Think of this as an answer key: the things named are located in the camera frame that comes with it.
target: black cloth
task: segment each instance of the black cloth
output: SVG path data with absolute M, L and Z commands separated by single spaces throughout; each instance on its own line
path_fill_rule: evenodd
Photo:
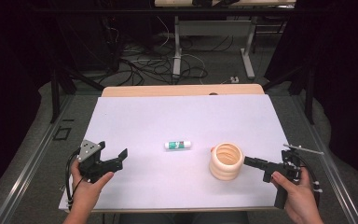
M 305 8 L 326 6 L 320 1 L 297 2 Z M 290 19 L 266 78 L 275 80 L 306 59 L 314 59 L 314 96 L 331 123 L 329 147 L 358 170 L 358 2 L 336 1 L 333 9 L 334 15 L 320 19 Z M 303 75 L 289 80 L 297 82 Z
M 7 169 L 40 106 L 38 89 L 49 81 L 13 5 L 0 2 L 0 177 Z

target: black cable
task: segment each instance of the black cable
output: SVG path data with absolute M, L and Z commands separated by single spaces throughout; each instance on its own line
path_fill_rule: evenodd
M 115 72 L 114 74 L 111 74 L 109 77 L 114 76 L 114 75 L 119 75 L 121 73 L 126 73 L 126 72 L 132 72 L 131 70 L 123 70 L 123 71 L 119 71 L 119 72 Z M 107 79 L 108 77 L 103 77 L 101 78 L 98 83 L 101 84 L 105 79 Z
M 87 76 L 87 78 L 90 79 L 90 80 L 98 80 L 98 79 L 101 79 L 101 78 L 111 77 L 112 75 L 113 75 L 112 69 L 108 68 L 105 74 L 98 75 L 98 76 L 92 76 L 92 77 Z M 69 76 L 70 76 L 70 78 L 72 80 L 80 80 L 78 77 L 74 77 L 71 74 Z
M 132 78 L 132 80 L 133 80 L 133 74 L 134 74 L 134 72 L 133 72 L 132 67 L 130 67 L 130 69 L 131 69 L 130 76 L 129 76 L 129 77 L 127 77 L 127 79 L 126 79 L 126 80 L 124 80 L 123 82 L 118 83 L 118 84 L 117 84 L 117 86 L 122 86 L 122 85 L 124 85 L 125 83 L 127 83 L 128 81 L 130 81 L 130 79 L 131 79 L 131 78 Z
M 71 174 L 71 163 L 72 159 L 77 156 L 80 153 L 80 147 L 72 153 L 72 155 L 69 157 L 68 161 L 66 162 L 66 168 L 65 168 L 65 187 L 66 187 L 66 196 L 68 198 L 68 208 L 71 210 L 73 198 L 71 195 L 71 189 L 70 189 L 70 183 L 69 183 L 69 176 Z
M 204 68 L 195 66 L 195 67 L 191 67 L 191 69 L 199 69 L 199 70 L 201 70 L 202 71 L 202 76 L 182 76 L 182 77 L 205 78 L 205 77 L 207 77 L 209 75 L 208 71 L 206 69 L 204 69 Z M 187 70 L 189 71 L 190 68 L 183 70 L 182 73 L 186 72 Z
M 84 176 L 81 177 L 81 179 L 79 180 L 79 182 L 77 182 L 75 188 L 74 188 L 74 191 L 72 192 L 72 200 L 74 199 L 74 195 L 75 195 L 75 192 L 77 190 L 77 187 L 79 186 L 79 184 L 84 180 Z
M 124 57 L 132 57 L 132 56 L 146 54 L 146 51 L 141 47 L 137 46 L 138 47 L 137 49 L 132 49 L 133 47 L 136 47 L 136 45 L 123 49 L 123 54 L 121 55 L 121 57 L 124 58 Z
M 164 66 L 165 64 L 169 65 L 169 68 L 171 68 L 171 64 L 169 62 L 168 57 L 166 57 L 165 55 L 158 55 L 158 57 L 156 59 L 141 59 L 142 55 L 140 55 L 135 61 L 141 65 L 141 67 L 138 67 L 139 69 L 142 69 L 144 71 L 148 71 L 153 73 L 155 69 L 153 70 L 147 70 L 146 68 L 153 68 L 153 66 Z
M 158 69 L 164 69 L 164 71 L 162 72 L 158 72 Z M 171 68 L 170 67 L 166 67 L 165 65 L 157 65 L 154 67 L 153 72 L 156 74 L 168 74 L 170 72 Z
M 213 49 L 190 49 L 190 48 L 183 48 L 184 51 L 191 51 L 191 52 L 212 52 L 212 51 L 225 51 L 225 50 L 228 50 L 229 48 L 231 48 L 232 44 L 234 43 L 234 36 L 232 35 L 231 36 L 231 41 L 229 43 L 229 45 L 225 48 L 225 49 L 217 49 L 219 48 L 220 46 L 222 46 L 223 43 L 226 42 L 226 40 L 229 38 L 229 35 L 226 36 L 226 38 L 221 41 L 216 47 L 214 47 Z
M 158 45 L 158 47 L 156 49 L 154 49 L 154 51 L 156 53 L 158 53 L 159 55 L 162 55 L 162 56 L 167 56 L 167 55 L 170 55 L 174 52 L 175 50 L 175 44 L 174 44 L 174 41 L 172 39 L 169 39 L 167 41 L 166 38 L 164 39 L 161 39 L 161 40 L 158 40 L 154 43 L 154 45 Z M 168 52 L 160 52 L 161 49 L 168 49 L 169 51 Z
M 135 38 L 132 38 L 130 35 L 127 35 L 127 34 L 123 34 L 124 36 L 127 37 L 127 39 L 130 39 L 132 40 L 133 43 L 136 43 L 138 46 L 142 46 L 144 51 L 142 51 L 143 54 L 146 54 L 146 55 L 151 55 L 151 56 L 160 56 L 160 55 L 163 55 L 159 52 L 156 52 L 154 51 L 153 49 L 149 48 L 148 46 L 143 46 L 142 44 L 139 43 L 138 40 L 136 40 Z
M 130 78 L 132 77 L 132 86 L 133 86 L 133 85 L 134 85 L 134 84 L 133 84 L 134 75 L 138 75 L 138 77 L 141 79 L 137 84 L 135 84 L 135 86 L 143 85 L 144 82 L 145 82 L 145 79 L 141 76 L 141 74 L 139 74 L 139 71 L 138 71 L 138 70 L 135 70 L 135 71 L 134 71 L 134 70 L 133 70 L 133 67 L 132 67 L 130 64 L 128 64 L 128 63 L 131 63 L 131 62 L 129 62 L 129 61 L 127 61 L 127 60 L 124 60 L 124 59 L 122 59 L 121 61 L 122 61 L 123 63 L 126 63 L 126 64 L 130 67 L 131 76 L 130 76 L 126 81 L 120 83 L 119 85 L 123 85 L 125 82 L 127 82 L 128 80 L 130 80 Z
M 189 42 L 190 43 L 190 46 L 183 46 L 183 41 L 184 39 L 182 38 L 181 40 L 180 40 L 180 47 L 182 48 L 182 49 L 190 49 L 191 47 L 193 47 L 193 41 L 190 39 L 190 38 L 187 38 L 187 39 L 185 39 L 185 41 L 187 41 L 187 42 Z
M 304 163 L 305 168 L 307 169 L 307 171 L 310 173 L 311 177 L 312 177 L 312 184 L 313 184 L 313 197 L 315 198 L 315 202 L 316 202 L 316 206 L 319 208 L 319 201 L 321 198 L 321 193 L 320 193 L 320 186 L 319 186 L 319 182 L 318 179 L 316 178 L 315 173 L 312 171 L 312 169 L 310 168 L 310 165 L 300 156 L 296 156 L 297 158 L 299 158 L 301 160 L 302 163 Z
M 144 74 L 152 79 L 155 79 L 156 81 L 160 81 L 160 82 L 165 82 L 167 84 L 170 84 L 164 77 L 162 77 L 162 75 L 160 74 L 153 74 L 153 71 L 149 71 L 147 69 L 144 69 L 143 67 L 138 67 L 137 65 L 135 65 L 134 63 L 130 62 L 130 61 L 127 61 L 127 60 L 122 60 L 123 63 L 126 63 L 127 65 L 135 68 L 137 70 L 137 72 L 139 72 L 140 74 Z M 155 78 L 155 77 L 152 77 L 151 75 L 149 75 L 148 73 L 150 74 L 153 74 L 153 75 L 157 75 L 157 76 L 160 76 L 162 78 L 161 79 L 158 79 L 158 78 Z

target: dark background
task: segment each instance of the dark background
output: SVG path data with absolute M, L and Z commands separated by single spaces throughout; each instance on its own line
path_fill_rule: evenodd
M 58 0 L 31 2 L 37 7 L 54 4 L 70 7 Z M 79 7 L 93 7 L 90 1 L 76 2 Z M 330 148 L 358 170 L 358 3 L 298 0 L 296 7 L 325 7 L 332 2 L 336 3 L 335 17 L 295 17 L 289 20 L 266 78 L 278 78 L 302 64 L 310 53 L 316 52 L 315 97 L 331 122 Z M 148 0 L 126 3 L 129 5 L 119 7 L 149 5 Z M 29 16 L 18 1 L 0 1 L 0 177 L 34 120 L 40 104 L 37 90 L 49 82 L 54 69 L 50 56 L 76 70 L 85 71 L 104 70 L 112 60 L 98 19 L 73 17 L 55 20 Z M 43 24 L 48 43 L 40 41 L 32 20 Z M 150 18 L 141 21 L 139 18 L 126 21 L 132 22 L 136 29 L 123 29 L 128 37 L 145 46 L 151 45 L 151 35 L 161 27 Z M 321 41 L 318 39 L 321 34 L 328 35 L 322 36 Z M 81 48 L 80 40 L 91 47 L 98 59 L 91 57 L 88 49 Z M 321 44 L 317 50 L 312 48 L 315 43 Z M 300 74 L 291 80 L 303 85 L 302 77 Z

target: green glue stick label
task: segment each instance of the green glue stick label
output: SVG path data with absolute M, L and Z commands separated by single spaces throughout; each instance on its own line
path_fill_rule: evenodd
M 188 148 L 188 147 L 191 147 L 191 143 L 189 141 L 177 141 L 177 142 L 165 143 L 165 148 L 167 149 L 180 149 L 180 148 Z

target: finger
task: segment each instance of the finger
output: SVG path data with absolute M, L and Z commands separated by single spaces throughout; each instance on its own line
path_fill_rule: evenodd
M 279 187 L 279 184 L 272 178 L 271 183 L 275 186 L 275 188 Z
M 305 167 L 301 167 L 301 179 L 299 185 L 310 187 L 310 174 Z
M 75 159 L 74 162 L 72 163 L 71 174 L 72 177 L 74 178 L 74 182 L 78 182 L 82 178 L 79 171 L 79 161 L 77 159 Z
M 276 183 L 281 185 L 287 192 L 294 192 L 296 190 L 296 185 L 290 182 L 286 177 L 281 175 L 278 171 L 275 171 L 272 174 L 272 178 L 275 180 Z
M 103 177 L 101 177 L 97 182 L 95 182 L 95 186 L 97 186 L 99 189 L 102 189 L 107 182 L 109 182 L 110 179 L 113 177 L 113 172 L 108 172 Z

